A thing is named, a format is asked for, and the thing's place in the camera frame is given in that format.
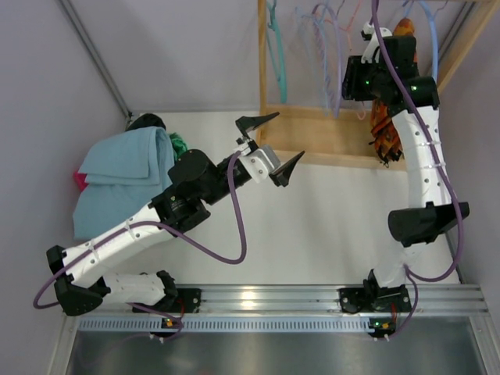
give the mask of folded cloth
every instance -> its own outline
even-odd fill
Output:
[[[173,148],[166,131],[147,127],[95,144],[78,170],[89,185],[73,213],[75,238],[97,237],[133,216],[172,184]]]

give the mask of wooden rack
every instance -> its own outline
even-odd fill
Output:
[[[361,121],[351,110],[341,110],[338,119],[325,116],[321,108],[267,103],[266,0],[258,1],[260,113],[280,112],[272,126],[258,130],[257,142],[268,144],[283,159],[305,150],[303,163],[358,168],[385,168],[378,159],[370,133],[370,119]],[[475,0],[473,13],[461,27],[439,70],[437,90],[441,94],[500,6],[500,0]],[[391,170],[405,170],[405,161],[392,162]]]

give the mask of purple wall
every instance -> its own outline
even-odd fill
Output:
[[[43,374],[61,323],[31,307],[45,251],[72,243],[71,174],[124,120],[55,1],[2,1],[0,50],[0,372]]]
[[[500,13],[490,21],[441,97],[448,172],[470,203],[461,269],[479,283],[500,331]]]

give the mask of green cloth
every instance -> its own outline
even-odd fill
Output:
[[[177,161],[182,154],[184,154],[189,148],[186,142],[184,142],[184,139],[177,134],[177,133],[172,133],[170,134],[170,141],[172,142],[172,147],[173,147],[173,159]]]

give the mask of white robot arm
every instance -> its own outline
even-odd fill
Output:
[[[363,288],[352,288],[341,296],[341,306],[348,313],[363,309],[408,312],[408,292],[404,286],[403,265],[411,264],[428,244],[454,227],[457,222],[451,195],[441,178],[445,162],[439,138],[439,97],[432,77],[420,77],[414,62],[416,39],[413,36],[391,36],[381,28],[380,35],[399,79],[415,103],[430,133],[424,134],[420,123],[405,102],[386,62],[380,57],[380,43],[374,26],[367,23],[362,36],[370,41],[363,55],[350,56],[343,83],[344,99],[371,101],[380,99],[398,132],[405,153],[409,179],[409,207],[389,213],[392,237],[403,245],[390,259],[381,259],[363,281]],[[440,162],[436,163],[434,147]],[[462,218],[469,215],[468,203],[459,203]]]
[[[270,146],[259,147],[248,136],[249,131],[278,114],[240,118],[236,124],[242,137],[232,156],[215,165],[202,151],[186,152],[169,170],[172,185],[135,215],[82,245],[50,248],[48,264],[55,274],[55,293],[66,315],[81,315],[111,303],[160,304],[163,311],[168,309],[177,297],[177,289],[167,272],[118,275],[113,268],[155,244],[183,237],[184,232],[210,216],[204,203],[215,204],[230,193],[230,186],[239,188],[249,180],[258,183],[267,177],[277,186],[287,186],[304,152],[282,166]]]

